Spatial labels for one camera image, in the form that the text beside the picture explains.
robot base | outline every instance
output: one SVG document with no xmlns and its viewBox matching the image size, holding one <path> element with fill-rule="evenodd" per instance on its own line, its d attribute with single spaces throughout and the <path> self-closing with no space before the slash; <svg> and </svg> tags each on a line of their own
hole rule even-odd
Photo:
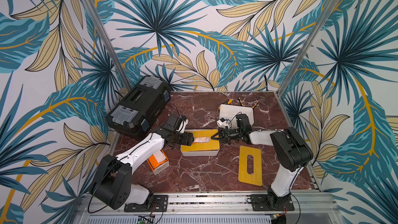
<svg viewBox="0 0 398 224">
<path fill-rule="evenodd" d="M 154 205 L 157 204 L 156 208 L 153 212 L 166 212 L 167 204 L 168 204 L 168 195 L 152 195 L 150 194 L 148 199 L 144 204 L 136 204 L 136 203 L 126 203 L 125 204 L 125 212 L 134 213 L 134 212 L 151 212 Z"/>
<path fill-rule="evenodd" d="M 253 211 L 294 211 L 295 207 L 290 193 L 283 197 L 277 197 L 271 187 L 267 189 L 267 192 L 267 195 L 250 195 Z"/>
</svg>

black toolbox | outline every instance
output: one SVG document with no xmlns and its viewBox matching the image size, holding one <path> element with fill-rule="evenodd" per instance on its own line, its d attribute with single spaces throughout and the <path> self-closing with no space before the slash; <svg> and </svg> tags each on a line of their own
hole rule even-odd
<svg viewBox="0 0 398 224">
<path fill-rule="evenodd" d="M 141 141 L 170 100 L 170 91 L 163 79 L 142 77 L 106 116 L 109 127 Z"/>
</svg>

yellow lid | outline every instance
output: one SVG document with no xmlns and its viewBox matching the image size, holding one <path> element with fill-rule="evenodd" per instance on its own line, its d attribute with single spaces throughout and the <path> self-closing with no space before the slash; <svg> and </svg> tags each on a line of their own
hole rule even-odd
<svg viewBox="0 0 398 224">
<path fill-rule="evenodd" d="M 217 132 L 217 129 L 192 131 L 194 138 L 211 137 Z M 220 142 L 218 140 L 210 140 L 210 142 L 207 143 L 192 143 L 191 146 L 181 146 L 182 152 L 213 151 L 219 149 Z"/>
</svg>

ventilation grille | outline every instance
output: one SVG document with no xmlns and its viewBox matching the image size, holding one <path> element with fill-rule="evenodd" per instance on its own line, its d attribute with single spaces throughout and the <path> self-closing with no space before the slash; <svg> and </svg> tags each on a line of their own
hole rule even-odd
<svg viewBox="0 0 398 224">
<path fill-rule="evenodd" d="M 130 215 L 123 216 L 90 216 L 87 224 L 135 224 L 138 218 Z M 271 224 L 268 215 L 172 215 L 163 216 L 158 224 Z"/>
</svg>

mounting plate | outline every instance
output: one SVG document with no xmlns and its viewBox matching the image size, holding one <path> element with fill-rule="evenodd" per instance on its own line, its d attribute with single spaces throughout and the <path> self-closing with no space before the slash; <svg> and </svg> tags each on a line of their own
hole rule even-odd
<svg viewBox="0 0 398 224">
<path fill-rule="evenodd" d="M 153 202 L 157 203 L 156 208 L 153 212 L 166 212 L 167 211 L 167 204 L 168 204 L 168 195 L 154 195 Z M 151 212 L 153 206 L 147 204 L 135 204 L 135 203 L 126 203 L 124 211 L 127 213 L 134 213 L 134 212 Z"/>
<path fill-rule="evenodd" d="M 267 202 L 266 202 L 266 194 L 263 195 L 250 195 L 250 200 L 251 206 L 253 208 L 253 211 L 281 211 L 283 212 L 283 206 L 285 205 L 287 208 L 287 211 L 294 211 L 295 207 L 293 206 L 293 202 L 291 197 L 289 196 L 289 199 L 278 206 L 276 206 L 274 209 L 271 209 L 268 207 Z"/>
</svg>

